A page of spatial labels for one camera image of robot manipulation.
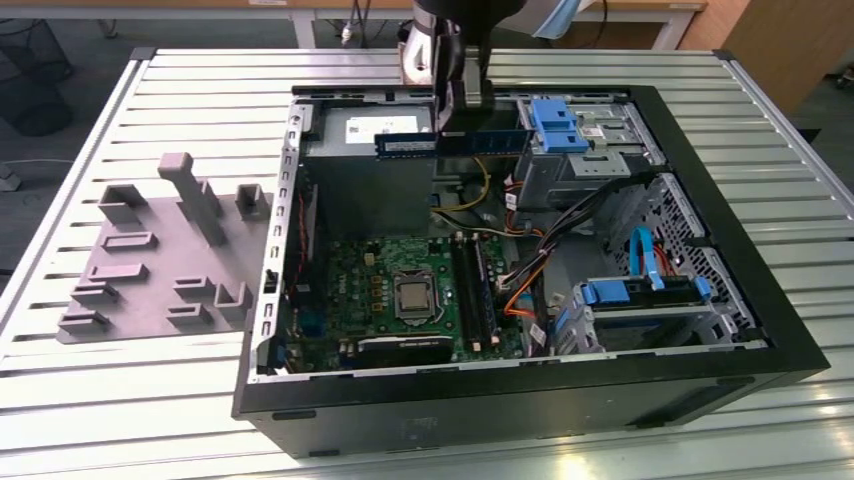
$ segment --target wire bundle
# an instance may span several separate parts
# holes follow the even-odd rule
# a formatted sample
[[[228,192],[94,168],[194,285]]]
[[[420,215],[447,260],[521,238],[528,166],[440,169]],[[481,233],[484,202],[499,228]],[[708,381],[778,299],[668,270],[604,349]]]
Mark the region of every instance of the wire bundle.
[[[608,196],[623,188],[647,183],[651,180],[649,174],[640,174],[628,178],[619,178],[605,183],[597,190],[591,192],[584,198],[581,198],[557,217],[553,224],[541,236],[536,245],[536,254],[528,261],[525,261],[509,274],[501,278],[500,284],[507,285],[524,278],[519,287],[513,291],[507,304],[504,305],[505,315],[521,315],[536,318],[535,311],[520,310],[515,308],[515,303],[521,296],[521,293],[531,287],[531,284],[543,273],[545,268],[545,262],[548,256],[553,252],[557,244],[560,243],[560,237],[564,233],[572,231],[579,225],[581,225],[589,218],[592,218],[599,207],[607,200]]]

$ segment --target blue plastic tab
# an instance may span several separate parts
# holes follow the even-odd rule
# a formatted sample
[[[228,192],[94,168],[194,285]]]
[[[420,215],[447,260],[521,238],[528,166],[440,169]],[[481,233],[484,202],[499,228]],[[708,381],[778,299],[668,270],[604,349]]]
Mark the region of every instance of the blue plastic tab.
[[[706,280],[706,277],[694,277],[694,286],[696,287],[699,298],[702,298],[704,301],[711,300],[711,285],[708,285],[708,280]]]
[[[640,253],[637,252],[637,246],[643,249]],[[660,273],[657,273],[657,262],[655,261],[655,251],[652,248],[652,232],[644,226],[635,227],[631,232],[631,239],[628,241],[629,275],[640,275],[644,273],[640,270],[640,255],[643,255],[645,276],[649,277],[649,281],[652,282],[652,290],[660,290],[664,288],[664,282]]]
[[[559,332],[563,328],[563,324],[569,319],[569,309],[564,308],[560,312],[560,317],[557,318],[557,323],[555,324],[555,332]]]
[[[600,303],[624,303],[628,301],[628,289],[621,280],[589,282]]]
[[[564,100],[531,100],[531,122],[543,137],[545,153],[584,153],[589,148],[577,133],[577,118]]]
[[[584,298],[584,303],[587,305],[592,305],[599,301],[596,298],[596,291],[589,285],[581,285],[581,297]]]

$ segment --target metal workbench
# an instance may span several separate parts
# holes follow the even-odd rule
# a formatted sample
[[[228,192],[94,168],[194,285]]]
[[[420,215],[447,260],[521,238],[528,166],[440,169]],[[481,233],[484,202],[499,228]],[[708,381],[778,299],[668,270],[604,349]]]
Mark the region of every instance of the metal workbench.
[[[104,186],[174,196],[156,159],[188,151],[216,191],[269,191],[291,86],[399,82],[397,56],[161,50],[126,66],[0,299],[0,476],[851,477],[854,202],[739,65],[707,53],[499,51],[491,77],[660,89],[832,368],[680,428],[297,463],[229,417],[240,333],[65,346],[56,321]]]

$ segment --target white sticker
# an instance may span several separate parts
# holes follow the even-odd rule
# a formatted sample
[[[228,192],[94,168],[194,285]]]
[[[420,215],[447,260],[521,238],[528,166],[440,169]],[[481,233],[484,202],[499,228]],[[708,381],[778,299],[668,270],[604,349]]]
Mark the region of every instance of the white sticker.
[[[599,127],[581,127],[581,135],[584,137],[604,137],[604,132]]]
[[[507,203],[507,210],[516,211],[516,196],[512,193],[504,194],[504,203]]]
[[[539,326],[532,323],[531,324],[531,338],[536,341],[536,343],[539,343],[539,345],[541,347],[545,346],[545,332],[543,332],[543,329],[539,328]]]
[[[387,152],[420,152],[424,150],[435,150],[433,142],[388,142],[385,143]]]
[[[416,117],[351,117],[347,120],[347,143],[373,143],[373,136],[383,133],[417,132]]]

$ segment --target expansion slot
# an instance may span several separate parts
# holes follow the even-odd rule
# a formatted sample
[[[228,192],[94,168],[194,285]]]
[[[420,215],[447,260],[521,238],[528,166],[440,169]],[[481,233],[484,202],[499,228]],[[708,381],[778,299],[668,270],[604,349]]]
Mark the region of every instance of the expansion slot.
[[[465,347],[479,352],[499,343],[485,262],[476,236],[451,237],[451,260]]]

